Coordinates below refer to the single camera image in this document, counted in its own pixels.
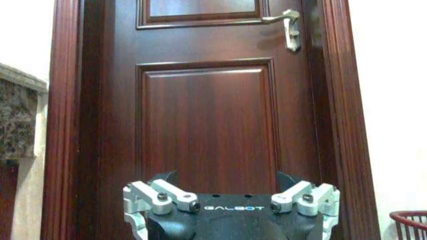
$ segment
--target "white wall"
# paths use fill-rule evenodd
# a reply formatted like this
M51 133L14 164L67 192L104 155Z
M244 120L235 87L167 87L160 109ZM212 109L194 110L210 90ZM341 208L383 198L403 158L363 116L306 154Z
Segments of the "white wall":
M55 0L0 0L0 63L50 82ZM40 239L47 104L38 94L34 159L19 162L12 240Z
M427 210L426 1L349 0L382 239Z
M54 0L0 0L0 63L50 79Z

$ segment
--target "red basket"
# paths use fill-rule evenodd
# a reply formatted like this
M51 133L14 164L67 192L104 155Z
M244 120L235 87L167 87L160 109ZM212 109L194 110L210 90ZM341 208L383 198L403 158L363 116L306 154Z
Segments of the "red basket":
M405 236L407 240L427 240L427 211L394 211L390 217L395 220L401 240Z

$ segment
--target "bolt head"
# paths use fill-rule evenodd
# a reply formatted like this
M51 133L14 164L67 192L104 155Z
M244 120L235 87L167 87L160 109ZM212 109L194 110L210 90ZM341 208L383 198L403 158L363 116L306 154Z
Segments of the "bolt head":
M168 195L164 192L160 192L158 194L158 199L163 202L163 201L168 200Z
M280 212L282 207L280 207L279 203L271 202L271 204L270 204L270 209L271 209L271 211L276 214L276 213Z
M303 196L302 196L302 199L307 202L307 203L314 203L314 195L311 195L311 194L304 194Z
M190 204L190 211L192 213L198 213L200 211L200 202L199 201L194 201L191 204Z

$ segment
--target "door handle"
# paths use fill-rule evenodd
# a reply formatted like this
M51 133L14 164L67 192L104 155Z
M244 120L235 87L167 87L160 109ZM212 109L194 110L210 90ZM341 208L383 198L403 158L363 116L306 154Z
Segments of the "door handle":
M279 16L267 16L260 19L260 23L266 25L283 20L286 48L294 53L296 53L302 48L299 25L296 22L299 17L300 13L288 9Z

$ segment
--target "door trim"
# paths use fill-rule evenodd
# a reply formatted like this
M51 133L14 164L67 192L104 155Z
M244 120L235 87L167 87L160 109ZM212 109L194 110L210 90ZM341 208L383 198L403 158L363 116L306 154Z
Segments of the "door trim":
M338 232L346 239L379 239L349 0L302 4L322 181L342 192ZM90 129L98 125L100 9L102 0L55 1L42 239L94 238L96 233L96 198L83 199L98 186L98 132ZM319 25L307 14L316 9ZM319 47L310 45L315 27L322 29Z

